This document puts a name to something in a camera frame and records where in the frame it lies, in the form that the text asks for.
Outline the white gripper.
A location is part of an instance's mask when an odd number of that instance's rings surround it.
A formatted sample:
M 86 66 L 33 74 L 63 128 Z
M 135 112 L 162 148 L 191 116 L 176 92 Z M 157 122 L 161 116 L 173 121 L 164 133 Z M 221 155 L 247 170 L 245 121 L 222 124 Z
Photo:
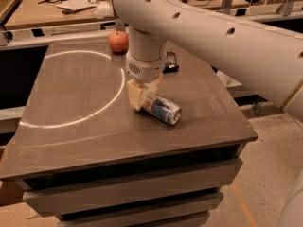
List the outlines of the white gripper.
M 152 93 L 158 92 L 163 77 L 161 73 L 165 65 L 164 56 L 156 61 L 140 61 L 133 57 L 130 52 L 126 54 L 126 70 L 133 77 L 127 82 L 127 91 L 130 105 L 135 110 L 139 111 L 146 99 L 148 89 L 144 83 L 149 83 L 149 90 Z

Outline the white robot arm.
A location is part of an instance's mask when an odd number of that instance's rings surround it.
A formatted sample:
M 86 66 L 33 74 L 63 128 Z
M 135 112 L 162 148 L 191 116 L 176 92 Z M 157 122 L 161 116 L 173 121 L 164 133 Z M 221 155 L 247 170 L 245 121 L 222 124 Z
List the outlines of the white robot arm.
M 113 7 L 129 25 L 126 68 L 136 82 L 159 77 L 162 46 L 171 41 L 303 120 L 300 34 L 194 8 L 182 0 L 113 0 Z

